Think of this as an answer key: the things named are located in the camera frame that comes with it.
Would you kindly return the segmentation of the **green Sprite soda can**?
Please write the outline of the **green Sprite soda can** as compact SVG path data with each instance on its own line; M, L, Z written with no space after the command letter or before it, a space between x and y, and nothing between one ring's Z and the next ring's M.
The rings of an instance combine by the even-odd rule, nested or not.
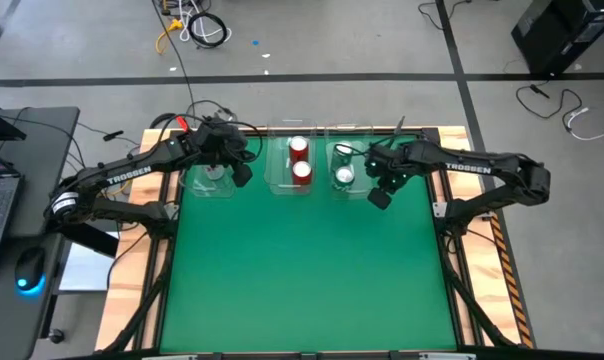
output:
M335 170L333 187L339 191L348 191L355 182L354 170L351 166L342 166Z
M350 142L337 142L332 150L331 168L337 171L341 167L351 165L354 150Z

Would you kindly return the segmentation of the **red Coca-Cola soda can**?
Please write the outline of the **red Coca-Cola soda can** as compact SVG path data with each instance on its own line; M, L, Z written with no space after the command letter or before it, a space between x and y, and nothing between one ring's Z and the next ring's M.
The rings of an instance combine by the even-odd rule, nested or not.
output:
M303 136L294 136L288 144L289 159L293 164L300 161L308 161L309 156L309 140Z
M294 185L307 186L312 182L313 169L306 161L298 161L292 167Z

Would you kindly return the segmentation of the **wooden table board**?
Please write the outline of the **wooden table board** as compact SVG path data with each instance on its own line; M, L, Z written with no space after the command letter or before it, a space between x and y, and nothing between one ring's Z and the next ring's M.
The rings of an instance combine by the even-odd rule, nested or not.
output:
M467 133L463 126L439 126L423 128L430 131L429 135L433 139L441 140L445 147L454 149L470 149L467 139ZM178 195L178 173L171 175L150 174L142 178L133 180L131 185L131 194L129 201L142 204L154 200L177 200ZM479 195L481 190L480 180L473 174L448 173L448 175L433 175L435 184L436 198L438 201L448 200L456 197L471 197ZM498 215L502 231L506 237L508 254L511 257L511 264L515 268L516 279L518 281L518 290L526 311L524 295L520 289L517 268L513 259L511 246L508 244L506 228L501 225L502 215ZM506 283L503 277L500 258L497 253L496 243L490 226L490 217L488 220L476 219L469 225L469 230L461 240L458 246L454 246L456 253L450 255L453 267L460 277L462 270L468 270L463 280L473 290L479 304L483 307L488 317L495 323L499 330L508 339L520 343L520 337L516 329L514 314L508 297ZM152 246L148 237L140 238L139 242L131 248L143 230L138 227L130 231L121 232L120 242L116 254L119 256L126 249L131 249L127 254L120 258L111 273L111 280L107 290L107 300L104 307L104 313L98 333L98 340L95 348L102 349L112 342L117 333L124 327L130 316L133 314L138 304L142 300L145 291L150 288L152 281L157 277L160 268L164 262L166 253L166 243L163 241L158 246ZM456 305L460 307L462 321L462 334L465 344L480 344L483 340L485 345L492 346L488 336L482 331L480 335L474 335L477 322L471 321L462 299L456 294ZM159 300L151 307L150 315L140 329L140 334L134 337L138 343L132 340L127 346L131 348L150 348L157 343L155 335L160 335L159 330L155 330L155 325L159 324Z

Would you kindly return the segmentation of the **yellow black hazard tape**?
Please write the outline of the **yellow black hazard tape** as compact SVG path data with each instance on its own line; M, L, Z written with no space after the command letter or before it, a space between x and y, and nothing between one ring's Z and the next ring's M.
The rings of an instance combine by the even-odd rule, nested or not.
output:
M527 348L535 347L532 338L532 331L528 325L527 315L525 314L524 304L518 290L518 281L516 279L515 268L511 264L511 257L508 254L506 237L501 229L499 217L497 214L492 214L490 218L490 226L493 234L493 239L496 243L497 253L500 258L503 277L506 283L509 301L514 314L516 329L520 337L520 343Z

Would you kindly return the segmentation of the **black desk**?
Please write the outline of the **black desk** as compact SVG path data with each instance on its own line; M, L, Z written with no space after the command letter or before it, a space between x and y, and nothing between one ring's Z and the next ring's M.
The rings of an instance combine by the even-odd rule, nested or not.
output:
M23 175L0 242L0 360L26 360L44 336L51 292L59 273L65 239L45 232L43 211L59 182L80 110L76 107L13 109L1 112L26 134L0 145L0 158ZM43 250L44 282L28 292L18 289L15 267L26 250Z

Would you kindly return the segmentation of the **black computer tower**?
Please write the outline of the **black computer tower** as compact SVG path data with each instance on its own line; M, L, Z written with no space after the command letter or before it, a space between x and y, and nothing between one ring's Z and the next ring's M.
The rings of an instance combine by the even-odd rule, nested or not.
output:
M533 0L511 31L532 74L563 73L604 33L604 0Z

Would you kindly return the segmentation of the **black mouse with blue light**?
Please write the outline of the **black mouse with blue light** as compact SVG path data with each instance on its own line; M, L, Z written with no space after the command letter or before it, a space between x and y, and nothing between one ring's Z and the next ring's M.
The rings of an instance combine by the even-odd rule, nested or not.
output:
M26 249L19 256L14 272L15 284L22 294L36 294L46 281L45 250L42 247Z

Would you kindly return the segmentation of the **black aluminium table frame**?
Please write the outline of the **black aluminium table frame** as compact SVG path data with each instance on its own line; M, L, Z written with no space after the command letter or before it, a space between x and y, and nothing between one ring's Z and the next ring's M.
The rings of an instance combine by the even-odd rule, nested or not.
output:
M317 126L317 140L318 141L322 140L324 138L323 137L324 136L324 130L326 128L327 128L327 126ZM373 136L374 135L375 136L377 136L377 135L381 136L381 135L384 135L384 134L388 135L388 134L392 134L392 132L394 131L393 127L391 127L391 126L373 126L373 128L374 128L374 134L373 134ZM431 134L430 131L424 130L423 128L430 128L430 127L404 126L402 128L402 134L408 135L409 133L416 133L418 135L418 137L423 137L423 138L428 139L430 141L438 142L438 143L441 144L441 140L439 139L439 137L437 139L433 139L429 135L434 135L434 134ZM268 135L267 134L267 126L258 127L257 129L262 133L263 136L265 136L265 138L267 137L267 135ZM178 129L165 130L165 133L162 133L162 135L160 135L161 134L161 130L159 128L157 128L157 129L145 129L144 132L143 132L143 135L142 135L142 139L141 139L142 145L140 147L140 149L141 149L140 151L149 150L158 141L158 139L162 139L163 140L164 138L167 138L169 136L169 132L171 132L171 131L174 132L174 131L179 131L179 130ZM433 196L436 197L436 191L435 191L435 187L436 186L434 184L432 176L433 175L431 175L431 177L427 178L427 180L426 180L427 181L427 185L428 185L427 187L430 186L431 190L429 190L429 191L431 191L432 194L435 194ZM181 185L178 186L178 191L179 191L178 195L181 194L181 197L179 197L177 200L175 200L175 201L178 201L178 202L180 202L182 200L182 189L180 188L180 186ZM459 244L458 244L457 240L452 240L453 241L452 244L455 244L455 246L458 246ZM467 291L469 292L469 294L471 294L471 293L473 293L473 290L469 291L470 288L463 281L463 280L467 280L467 278L466 278L468 276L467 271L468 270L465 271L464 267L463 267L463 270L462 270L462 276L463 277L460 277L459 274L457 272L456 273L458 274L458 277L460 278L460 281L465 284L465 286L466 286ZM458 326L457 330L460 330L459 333L461 334L461 339L462 339L461 341L462 341L463 345L465 345L465 346L466 345L468 345L468 346L475 346L477 344L465 344L464 343L463 334L462 334L462 321L461 321L461 313L463 312L463 310L461 310L460 307L458 305L456 305L456 303L457 303L457 301L456 301L456 294L459 295L459 297L461 299L462 299L462 297L457 292L454 293L454 294L455 294L454 295L455 309L454 309L454 311L453 310L452 311L455 314L457 314L457 315L454 316L453 320L458 321L458 325L459 326ZM166 298L168 298L168 295L158 295L158 299L154 300L154 303L157 300L159 300L159 311L158 311L159 312L159 320L160 320L159 324L163 321L163 318L162 318L164 316L164 313L163 313L164 312L164 308L163 308L163 306L165 305L165 301L164 300L166 300ZM475 329L476 331L474 331L474 333L475 332L477 332L477 333L475 333L474 335L480 335L479 332L482 331L483 333L485 333L488 336L488 334L486 333L486 331L483 330L483 328L481 328L479 320L476 319L476 317L472 314L471 310L469 310L468 306L465 303L464 303L464 305L465 305L468 313L471 316L471 319L472 319L471 321L477 322L477 325L475 326L477 328ZM140 328L138 329L139 331L136 333L136 335L142 335L139 332L140 332L140 329L142 328L143 323L144 323L144 320L141 323ZM161 326L161 324L159 326L155 325L155 330L159 330L159 331L162 330L161 329L162 326ZM138 340L134 340L134 337L136 337L136 335L133 336L133 341L135 341L135 343L138 343ZM159 351L158 350L159 349L159 345L157 345L157 344L159 344L159 342L160 342L161 331L160 331L160 335L159 336L155 335L155 337L156 337L157 343L155 345L153 345L152 347L150 347L150 348L137 348L137 349L131 348L131 349L127 350L127 346L129 345L128 344L125 347L125 350L123 350L123 351L121 351L119 353L115 353L114 352L114 353L108 353L106 355L103 355L101 353L98 353L98 350L99 350L98 349L91 356L94 357L94 360L98 360L98 355L102 356L99 360L142 360L145 357L153 357L153 356L156 356L156 357L159 356L160 358L168 358L169 355L166 355L166 356L165 355L159 355L159 352L158 352ZM483 340L480 340L480 344L478 346L480 346L480 347L492 347L492 346L489 346L489 345L485 345L483 343Z

